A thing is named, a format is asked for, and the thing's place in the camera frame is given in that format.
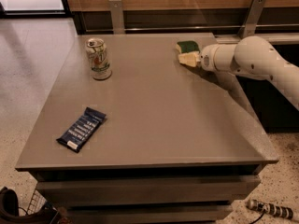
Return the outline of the cream foam padded gripper finger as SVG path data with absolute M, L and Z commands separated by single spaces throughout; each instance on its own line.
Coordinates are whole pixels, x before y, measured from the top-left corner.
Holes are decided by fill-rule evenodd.
M 197 64 L 200 63 L 200 52 L 192 51 L 188 53 L 181 53 L 178 56 L 178 61 L 189 67 L 196 67 Z

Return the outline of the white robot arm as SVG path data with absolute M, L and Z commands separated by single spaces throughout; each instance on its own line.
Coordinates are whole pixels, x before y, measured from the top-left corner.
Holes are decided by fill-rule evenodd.
M 261 37 L 249 36 L 237 44 L 212 44 L 202 49 L 195 41 L 179 41 L 176 49 L 178 61 L 189 67 L 267 80 L 299 110 L 299 67 Z

